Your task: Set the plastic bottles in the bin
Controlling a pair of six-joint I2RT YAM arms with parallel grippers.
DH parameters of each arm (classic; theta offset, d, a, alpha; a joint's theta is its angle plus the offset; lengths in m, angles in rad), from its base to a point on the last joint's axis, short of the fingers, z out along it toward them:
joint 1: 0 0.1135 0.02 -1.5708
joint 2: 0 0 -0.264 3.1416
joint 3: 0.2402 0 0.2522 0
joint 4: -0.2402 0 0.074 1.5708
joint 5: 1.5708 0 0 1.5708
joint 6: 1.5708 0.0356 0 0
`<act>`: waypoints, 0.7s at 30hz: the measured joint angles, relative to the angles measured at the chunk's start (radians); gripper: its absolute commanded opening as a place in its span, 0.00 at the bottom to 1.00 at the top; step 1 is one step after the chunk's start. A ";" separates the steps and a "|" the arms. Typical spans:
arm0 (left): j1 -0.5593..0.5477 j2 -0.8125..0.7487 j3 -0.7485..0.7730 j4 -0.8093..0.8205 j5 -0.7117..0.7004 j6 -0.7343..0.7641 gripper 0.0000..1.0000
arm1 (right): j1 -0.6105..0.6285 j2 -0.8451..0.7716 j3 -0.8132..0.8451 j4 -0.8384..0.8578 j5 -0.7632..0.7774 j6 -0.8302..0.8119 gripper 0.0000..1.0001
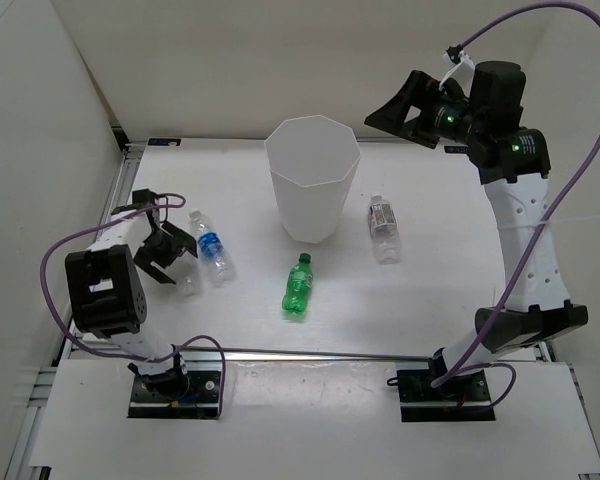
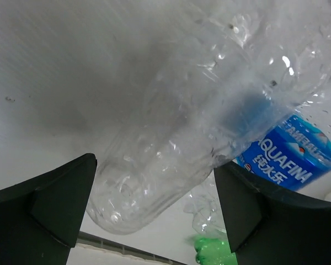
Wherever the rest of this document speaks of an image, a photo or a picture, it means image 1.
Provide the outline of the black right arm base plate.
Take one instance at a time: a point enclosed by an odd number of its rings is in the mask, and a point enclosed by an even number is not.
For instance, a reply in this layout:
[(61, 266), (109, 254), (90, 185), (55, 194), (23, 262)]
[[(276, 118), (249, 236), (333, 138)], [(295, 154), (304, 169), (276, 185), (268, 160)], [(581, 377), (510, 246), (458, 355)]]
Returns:
[(386, 380), (398, 390), (403, 423), (454, 423), (495, 421), (483, 370), (432, 388), (428, 368), (399, 368)]

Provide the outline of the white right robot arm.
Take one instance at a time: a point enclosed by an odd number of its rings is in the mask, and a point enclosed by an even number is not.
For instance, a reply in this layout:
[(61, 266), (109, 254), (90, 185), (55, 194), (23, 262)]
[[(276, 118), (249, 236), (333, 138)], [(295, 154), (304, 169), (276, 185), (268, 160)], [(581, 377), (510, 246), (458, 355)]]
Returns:
[(448, 79), (440, 82), (414, 70), (405, 85), (406, 137), (432, 148), (440, 139), (467, 149), (493, 210), (505, 269), (502, 299), (479, 309), (474, 328), (430, 360), (429, 387), (450, 400), (465, 376), (504, 354), (554, 339), (588, 322), (588, 309), (575, 304), (562, 280), (545, 215), (551, 169), (544, 135), (521, 125), (526, 76), (505, 61), (479, 63), (468, 93)]

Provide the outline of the clear unlabelled plastic bottle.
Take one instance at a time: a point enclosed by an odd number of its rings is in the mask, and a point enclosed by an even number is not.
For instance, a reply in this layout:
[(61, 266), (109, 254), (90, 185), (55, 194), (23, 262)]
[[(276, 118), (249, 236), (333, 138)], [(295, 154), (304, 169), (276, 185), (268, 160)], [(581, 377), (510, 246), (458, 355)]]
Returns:
[(183, 253), (170, 267), (170, 274), (176, 281), (176, 290), (182, 297), (200, 295), (203, 280), (197, 259), (189, 252)]

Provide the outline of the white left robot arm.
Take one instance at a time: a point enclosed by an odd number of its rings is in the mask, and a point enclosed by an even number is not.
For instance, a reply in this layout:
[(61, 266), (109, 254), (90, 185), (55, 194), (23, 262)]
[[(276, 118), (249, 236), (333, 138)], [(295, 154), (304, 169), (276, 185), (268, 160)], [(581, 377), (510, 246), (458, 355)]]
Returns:
[(79, 332), (118, 347), (129, 368), (150, 392), (180, 402), (193, 387), (180, 347), (147, 326), (148, 307), (140, 279), (188, 287), (191, 262), (209, 265), (219, 281), (235, 268), (218, 234), (201, 212), (182, 229), (168, 219), (170, 194), (135, 190), (115, 209), (98, 239), (65, 258), (72, 314)]

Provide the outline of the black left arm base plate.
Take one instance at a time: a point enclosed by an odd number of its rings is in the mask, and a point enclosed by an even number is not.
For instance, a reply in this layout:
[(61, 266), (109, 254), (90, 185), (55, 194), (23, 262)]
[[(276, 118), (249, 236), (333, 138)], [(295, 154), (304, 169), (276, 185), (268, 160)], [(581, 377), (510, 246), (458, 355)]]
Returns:
[(129, 419), (218, 420), (222, 414), (225, 365), (214, 369), (187, 363), (158, 375), (138, 375), (135, 367), (127, 407)]

